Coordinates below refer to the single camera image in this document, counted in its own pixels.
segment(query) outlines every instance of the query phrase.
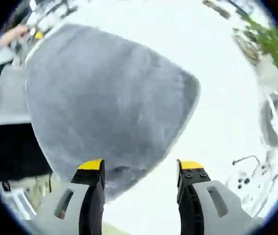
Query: white surface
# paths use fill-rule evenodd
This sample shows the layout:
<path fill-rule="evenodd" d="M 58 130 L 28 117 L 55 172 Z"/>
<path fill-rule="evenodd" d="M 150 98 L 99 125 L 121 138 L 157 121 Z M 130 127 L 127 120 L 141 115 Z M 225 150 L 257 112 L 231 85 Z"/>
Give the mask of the white surface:
<path fill-rule="evenodd" d="M 256 74 L 231 37 L 236 17 L 227 21 L 200 0 L 98 0 L 85 3 L 67 21 L 146 45 L 201 84 L 195 112 L 167 158 L 105 206 L 105 221 L 132 235 L 178 235 L 177 159 L 200 162 L 211 179 L 222 183 L 231 174 L 233 160 L 249 155 L 265 160 Z"/>

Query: fuzzy gray fabric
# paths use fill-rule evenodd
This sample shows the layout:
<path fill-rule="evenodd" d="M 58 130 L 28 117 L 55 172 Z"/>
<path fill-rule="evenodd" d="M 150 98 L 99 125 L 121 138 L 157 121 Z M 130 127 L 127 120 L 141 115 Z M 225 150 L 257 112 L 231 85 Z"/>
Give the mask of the fuzzy gray fabric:
<path fill-rule="evenodd" d="M 70 180 L 78 165 L 104 159 L 108 200 L 166 157 L 200 89 L 154 51 L 73 24 L 46 39 L 27 71 L 33 128 L 53 170 Z"/>

